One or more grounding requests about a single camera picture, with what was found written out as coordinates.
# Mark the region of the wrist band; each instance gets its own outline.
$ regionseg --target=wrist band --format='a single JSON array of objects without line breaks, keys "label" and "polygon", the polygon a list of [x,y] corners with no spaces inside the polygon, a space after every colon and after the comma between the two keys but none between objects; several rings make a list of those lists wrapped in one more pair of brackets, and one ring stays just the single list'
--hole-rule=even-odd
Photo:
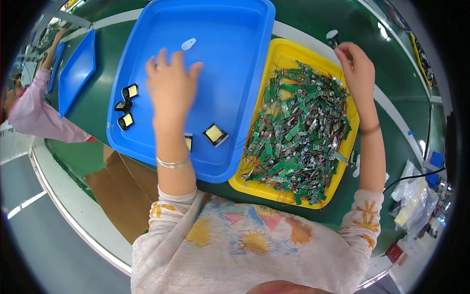
[{"label": "wrist band", "polygon": [[363,131],[362,129],[359,129],[359,131],[360,131],[361,135],[368,135],[368,134],[371,134],[371,133],[373,133],[373,132],[375,132],[379,129],[380,129],[380,125],[376,125],[375,127],[372,127],[368,130]]},{"label": "wrist band", "polygon": [[181,160],[181,161],[176,161],[176,162],[164,162],[160,160],[160,158],[157,157],[157,161],[163,167],[175,169],[175,168],[183,167],[189,161],[189,157],[186,157],[186,159]]}]

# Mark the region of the cardboard sheet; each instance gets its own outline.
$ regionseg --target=cardboard sheet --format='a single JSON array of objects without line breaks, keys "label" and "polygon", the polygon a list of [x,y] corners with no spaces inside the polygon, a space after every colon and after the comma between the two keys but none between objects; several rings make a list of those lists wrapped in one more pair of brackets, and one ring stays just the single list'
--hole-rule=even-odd
[{"label": "cardboard sheet", "polygon": [[149,211],[158,200],[157,172],[105,145],[105,168],[86,176],[96,200],[117,230],[133,243],[149,228]]}]

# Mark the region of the yellow tray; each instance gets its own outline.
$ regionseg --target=yellow tray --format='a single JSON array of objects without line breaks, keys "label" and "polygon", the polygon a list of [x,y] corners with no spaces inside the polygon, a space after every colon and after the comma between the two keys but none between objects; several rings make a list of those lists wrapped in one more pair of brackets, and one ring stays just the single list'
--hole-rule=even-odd
[{"label": "yellow tray", "polygon": [[410,38],[411,38],[411,44],[413,45],[413,51],[415,52],[416,60],[418,62],[418,67],[419,67],[419,70],[421,71],[421,75],[426,81],[426,85],[428,85],[429,88],[432,88],[431,83],[428,80],[428,76],[426,75],[426,72],[424,71],[424,68],[421,65],[421,57],[419,56],[418,47],[416,47],[416,37],[412,32],[410,32]]},{"label": "yellow tray", "polygon": [[[265,85],[267,85],[269,82],[271,72],[273,72],[276,68],[298,68],[297,63],[294,60],[299,60],[300,62],[308,64],[313,69],[319,70],[323,75],[330,73],[331,75],[340,78],[340,80],[346,85],[345,78],[341,74],[340,68],[331,61],[323,58],[313,51],[308,50],[307,48],[297,45],[294,42],[285,39],[271,40],[267,53],[266,65],[263,72],[263,79],[259,88],[258,99],[256,101],[253,117],[251,119],[252,126],[258,119],[259,111],[263,107]],[[357,115],[356,105],[354,104],[352,97],[349,96],[346,99],[346,103],[346,116],[350,121],[352,130],[349,132],[347,140],[344,140],[341,143],[338,151],[349,161],[349,156],[351,155],[354,141],[356,140],[359,126],[359,116]],[[252,132],[253,129],[250,129],[247,142],[250,141]],[[236,174],[230,180],[228,180],[230,185],[235,190],[269,200],[295,204],[294,193],[292,191],[279,192],[274,190],[273,187],[268,188],[266,183],[260,183],[257,181],[245,182],[244,179],[241,179],[240,175],[246,174],[250,171],[249,166],[244,164],[244,159],[245,157],[242,156]],[[339,181],[345,172],[348,161],[346,161],[346,163],[339,162],[336,175],[332,176],[330,186],[325,189],[325,196],[327,197],[325,201],[319,201],[318,204],[309,205],[308,200],[302,200],[302,205],[299,206],[311,209],[321,209],[325,207],[325,205],[331,201],[331,198],[335,194],[336,188],[338,187]]]}]

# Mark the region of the worker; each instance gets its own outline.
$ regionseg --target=worker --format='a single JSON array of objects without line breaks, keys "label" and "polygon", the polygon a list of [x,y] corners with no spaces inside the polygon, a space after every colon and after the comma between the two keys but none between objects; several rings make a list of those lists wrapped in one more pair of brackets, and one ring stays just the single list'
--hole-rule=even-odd
[{"label": "worker", "polygon": [[26,88],[23,87],[21,84],[21,74],[18,74],[16,76],[16,79],[13,81],[13,84],[15,85],[15,93],[18,96],[18,98],[21,98],[23,96],[24,92],[26,91]]},{"label": "worker", "polygon": [[[1,122],[8,119],[8,123],[16,131],[39,138],[56,139],[66,143],[96,141],[68,119],[60,118],[59,113],[44,101],[44,91],[49,87],[51,78],[50,68],[54,52],[65,32],[65,29],[57,32],[49,53],[44,56],[34,80],[21,98],[13,90],[8,90],[2,95],[5,99],[1,108]],[[23,88],[20,85],[16,87],[17,90]]]},{"label": "worker", "polygon": [[355,292],[380,233],[385,152],[374,65],[353,43],[340,44],[335,53],[360,117],[362,155],[359,190],[338,232],[198,191],[183,129],[203,64],[186,72],[183,53],[173,53],[168,64],[164,49],[147,62],[159,199],[150,208],[149,232],[133,244],[134,294]]}]

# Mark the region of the capacitor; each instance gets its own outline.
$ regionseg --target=capacitor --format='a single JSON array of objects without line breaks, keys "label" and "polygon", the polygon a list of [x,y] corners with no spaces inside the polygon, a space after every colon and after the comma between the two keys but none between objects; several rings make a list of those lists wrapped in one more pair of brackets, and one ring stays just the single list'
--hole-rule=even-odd
[{"label": "capacitor", "polygon": [[326,40],[328,42],[328,46],[331,47],[331,49],[336,49],[339,45],[339,40],[338,40],[339,32],[338,30],[331,30],[326,34]]}]

